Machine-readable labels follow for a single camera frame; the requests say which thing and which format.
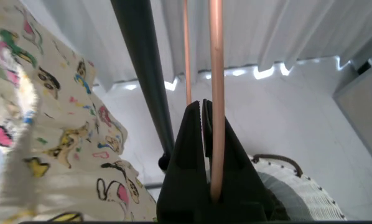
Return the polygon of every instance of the curtain fold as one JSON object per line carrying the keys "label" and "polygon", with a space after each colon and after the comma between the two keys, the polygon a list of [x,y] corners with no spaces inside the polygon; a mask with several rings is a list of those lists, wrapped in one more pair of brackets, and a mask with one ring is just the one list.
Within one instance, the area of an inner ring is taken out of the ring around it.
{"label": "curtain fold", "polygon": [[[94,61],[107,90],[113,82],[136,79],[109,1],[23,2],[43,25]],[[185,67],[183,1],[151,4],[164,80],[172,82]],[[189,0],[188,7],[196,81],[199,70],[211,69],[208,0]],[[364,48],[372,52],[372,0],[224,0],[223,17],[225,67],[256,64],[261,72],[284,62],[290,69],[298,59],[333,55],[343,65]]]}

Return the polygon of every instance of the white floor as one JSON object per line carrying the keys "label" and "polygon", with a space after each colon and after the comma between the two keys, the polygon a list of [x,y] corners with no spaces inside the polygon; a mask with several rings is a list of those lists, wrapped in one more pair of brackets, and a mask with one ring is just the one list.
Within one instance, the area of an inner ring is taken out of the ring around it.
{"label": "white floor", "polygon": [[[336,58],[323,58],[299,62],[288,76],[279,65],[259,80],[252,68],[244,75],[228,75],[226,117],[248,154],[294,159],[349,220],[372,220],[372,157],[332,98],[356,73],[349,65],[341,70],[337,65]],[[184,85],[179,82],[174,91],[167,90],[175,137],[186,107]],[[140,87],[118,85],[108,94],[94,90],[129,131],[123,158],[140,171],[144,183],[162,181],[157,161],[163,151]],[[202,75],[192,95],[193,100],[211,99],[211,80]]]}

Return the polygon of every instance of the white laundry basket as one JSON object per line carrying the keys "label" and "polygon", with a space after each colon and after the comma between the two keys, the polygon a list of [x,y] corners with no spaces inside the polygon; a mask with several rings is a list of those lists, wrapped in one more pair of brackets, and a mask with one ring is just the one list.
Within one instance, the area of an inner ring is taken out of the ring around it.
{"label": "white laundry basket", "polygon": [[[257,154],[249,158],[268,192],[275,196],[274,220],[346,220],[329,194],[304,175],[292,159],[269,154]],[[287,168],[277,161],[288,162],[295,169]]]}

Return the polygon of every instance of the black pole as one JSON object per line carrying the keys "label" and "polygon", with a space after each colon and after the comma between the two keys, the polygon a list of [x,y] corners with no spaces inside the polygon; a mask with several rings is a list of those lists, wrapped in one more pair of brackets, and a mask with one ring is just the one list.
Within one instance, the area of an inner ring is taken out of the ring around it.
{"label": "black pole", "polygon": [[111,3],[164,148],[159,165],[166,170],[170,153],[174,149],[174,135],[150,0],[111,0]]}

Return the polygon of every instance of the curtain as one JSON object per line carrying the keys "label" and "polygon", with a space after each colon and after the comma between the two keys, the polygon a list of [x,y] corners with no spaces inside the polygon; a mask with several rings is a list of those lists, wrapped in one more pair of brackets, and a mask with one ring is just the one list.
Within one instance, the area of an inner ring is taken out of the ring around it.
{"label": "curtain", "polygon": [[[98,82],[136,79],[109,0],[23,0],[43,25],[93,61]],[[164,80],[184,72],[183,0],[152,0]],[[188,0],[192,80],[209,70],[208,0]],[[372,52],[372,0],[223,0],[225,67],[338,55],[340,64]]]}

